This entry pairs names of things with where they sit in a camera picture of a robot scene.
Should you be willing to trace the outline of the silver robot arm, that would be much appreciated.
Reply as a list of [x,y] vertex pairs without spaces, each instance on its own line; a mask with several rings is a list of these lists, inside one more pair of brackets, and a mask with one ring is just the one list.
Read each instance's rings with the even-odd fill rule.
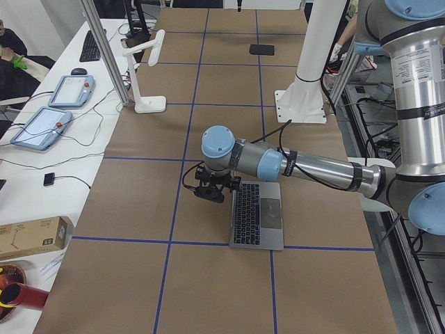
[[203,160],[192,186],[195,196],[222,202],[224,189],[240,183],[237,173],[262,181],[297,177],[337,191],[386,205],[416,228],[444,233],[444,2],[360,1],[354,43],[361,55],[387,56],[393,90],[380,106],[390,116],[365,120],[363,110],[377,106],[369,97],[347,103],[329,99],[318,106],[325,90],[324,74],[339,20],[333,8],[345,2],[316,1],[293,83],[275,92],[275,111],[282,127],[290,123],[325,125],[334,120],[343,141],[367,155],[379,153],[383,134],[394,138],[397,166],[317,156],[271,144],[237,138],[214,125],[202,135]]

